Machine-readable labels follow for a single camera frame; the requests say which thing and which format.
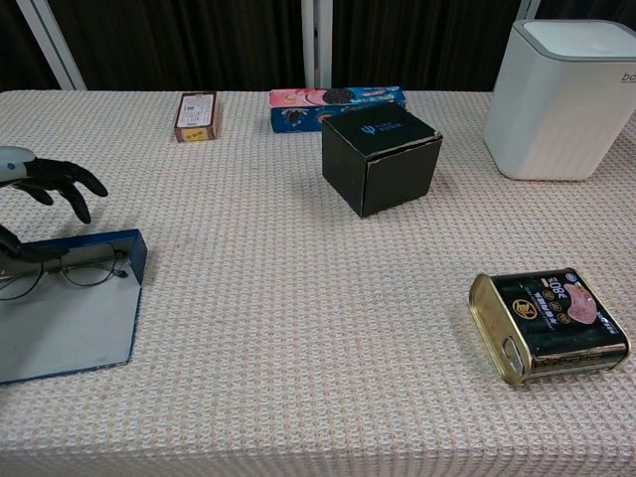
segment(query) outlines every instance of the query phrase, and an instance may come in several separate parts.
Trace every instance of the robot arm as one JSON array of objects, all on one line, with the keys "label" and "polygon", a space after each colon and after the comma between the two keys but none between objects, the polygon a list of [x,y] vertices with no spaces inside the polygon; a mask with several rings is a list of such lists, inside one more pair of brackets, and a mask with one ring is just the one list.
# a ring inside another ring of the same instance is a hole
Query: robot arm
[{"label": "robot arm", "polygon": [[[100,197],[108,195],[97,178],[77,164],[39,159],[32,151],[23,147],[0,146],[0,188],[13,186],[47,206],[53,203],[47,191],[58,191],[69,201],[78,218],[89,224],[90,212],[83,196],[75,187],[75,182],[83,184]],[[60,247],[35,248],[24,245],[0,226],[0,253],[22,261],[41,262],[62,256],[66,252],[67,250]]]}]

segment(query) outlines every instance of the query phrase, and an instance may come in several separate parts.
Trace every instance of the canned meat tin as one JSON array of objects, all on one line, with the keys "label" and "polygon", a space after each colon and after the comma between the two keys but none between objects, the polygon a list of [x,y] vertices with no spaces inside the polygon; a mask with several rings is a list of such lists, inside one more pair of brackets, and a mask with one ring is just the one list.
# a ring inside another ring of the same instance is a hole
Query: canned meat tin
[{"label": "canned meat tin", "polygon": [[631,349],[621,327],[572,268],[480,274],[469,304],[497,371],[511,385],[613,368]]}]

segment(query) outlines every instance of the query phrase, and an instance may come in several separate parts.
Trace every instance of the eyeglasses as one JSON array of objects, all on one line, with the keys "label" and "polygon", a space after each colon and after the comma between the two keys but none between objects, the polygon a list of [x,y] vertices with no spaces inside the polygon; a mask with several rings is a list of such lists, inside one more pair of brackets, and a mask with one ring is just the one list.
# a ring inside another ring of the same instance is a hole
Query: eyeglasses
[{"label": "eyeglasses", "polygon": [[44,263],[14,263],[11,270],[0,268],[0,301],[22,298],[29,294],[47,273],[61,273],[71,284],[81,287],[97,286],[112,276],[126,278],[128,273],[117,268],[126,252],[105,243],[90,248],[89,260],[73,259],[69,253],[58,260],[57,266]]}]

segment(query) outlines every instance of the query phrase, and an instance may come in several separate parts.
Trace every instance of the white textured tablecloth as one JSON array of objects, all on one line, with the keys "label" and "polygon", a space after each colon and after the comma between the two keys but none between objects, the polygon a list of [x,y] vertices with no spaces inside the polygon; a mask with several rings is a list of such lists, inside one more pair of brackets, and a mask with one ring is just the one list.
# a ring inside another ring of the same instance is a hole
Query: white textured tablecloth
[{"label": "white textured tablecloth", "polygon": [[190,144],[179,96],[0,94],[0,144],[110,191],[84,226],[5,188],[0,223],[150,249],[129,365],[0,387],[0,475],[636,473],[634,359],[511,388],[467,306],[479,272],[575,266],[636,336],[636,121],[588,181],[515,182],[482,141],[488,93],[411,92],[444,134],[430,192],[360,220],[320,133],[273,134],[266,93],[220,93],[219,139]]}]

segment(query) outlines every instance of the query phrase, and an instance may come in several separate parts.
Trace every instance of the black curtain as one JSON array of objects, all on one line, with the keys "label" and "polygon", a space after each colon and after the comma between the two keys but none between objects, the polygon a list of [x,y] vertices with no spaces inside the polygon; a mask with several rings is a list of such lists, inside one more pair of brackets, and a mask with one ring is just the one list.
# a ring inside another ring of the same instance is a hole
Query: black curtain
[{"label": "black curtain", "polygon": [[60,88],[16,1],[0,9],[0,91]]},{"label": "black curtain", "polygon": [[334,86],[491,90],[520,0],[334,0]]},{"label": "black curtain", "polygon": [[636,30],[636,0],[543,0],[537,18],[611,20]]},{"label": "black curtain", "polygon": [[89,89],[304,86],[300,1],[49,0]]}]

